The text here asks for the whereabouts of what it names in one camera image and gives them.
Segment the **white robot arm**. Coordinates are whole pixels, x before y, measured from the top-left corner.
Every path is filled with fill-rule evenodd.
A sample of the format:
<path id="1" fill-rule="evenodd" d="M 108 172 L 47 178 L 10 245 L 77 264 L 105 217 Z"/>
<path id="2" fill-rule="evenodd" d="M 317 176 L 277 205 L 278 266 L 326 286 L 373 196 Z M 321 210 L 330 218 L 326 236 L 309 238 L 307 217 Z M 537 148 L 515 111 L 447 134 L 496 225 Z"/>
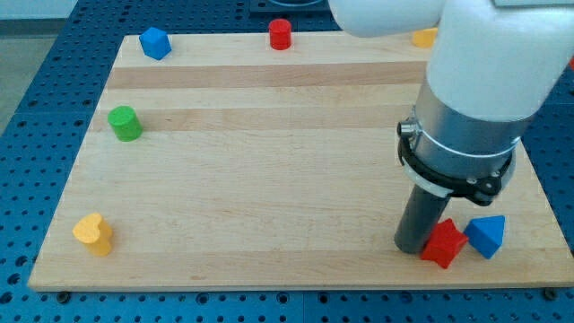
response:
<path id="1" fill-rule="evenodd" d="M 333 1 L 338 26 L 360 38 L 436 28 L 398 155 L 414 200 L 453 196 L 488 205 L 515 150 L 573 54 L 570 1 Z"/>

